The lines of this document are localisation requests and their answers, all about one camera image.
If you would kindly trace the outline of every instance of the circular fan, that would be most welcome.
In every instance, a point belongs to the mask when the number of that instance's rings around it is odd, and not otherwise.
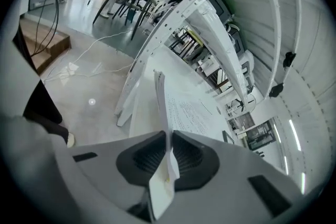
[[[239,99],[235,99],[231,102],[231,111],[233,115],[242,115],[246,112],[252,111],[256,107],[257,101],[253,94],[247,95],[247,104],[244,105]]]

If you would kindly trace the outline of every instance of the fluorescent light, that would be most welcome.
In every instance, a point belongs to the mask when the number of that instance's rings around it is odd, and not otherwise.
[[[289,120],[289,124],[292,127],[293,134],[294,134],[295,141],[296,141],[296,145],[298,146],[298,150],[301,151],[300,142],[299,142],[299,139],[298,139],[298,135],[296,134],[296,131],[295,131],[295,128],[294,128],[294,125],[293,125],[293,121]]]
[[[287,158],[285,156],[285,167],[286,167],[286,174],[288,175],[288,165],[287,165]]]
[[[280,136],[279,136],[279,133],[278,133],[278,129],[277,129],[277,127],[275,126],[275,124],[274,124],[274,129],[275,129],[275,131],[276,131],[276,133],[277,133],[279,142],[281,143],[281,139],[280,139]]]
[[[306,188],[306,174],[302,173],[301,174],[301,193],[305,194],[305,188]]]

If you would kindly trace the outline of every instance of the shoe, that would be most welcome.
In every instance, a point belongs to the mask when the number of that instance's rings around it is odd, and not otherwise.
[[[105,18],[105,19],[108,19],[109,18],[109,15],[107,14],[103,14],[103,13],[100,13],[99,16]]]
[[[74,145],[75,145],[75,136],[72,133],[69,133],[67,147],[73,147]]]

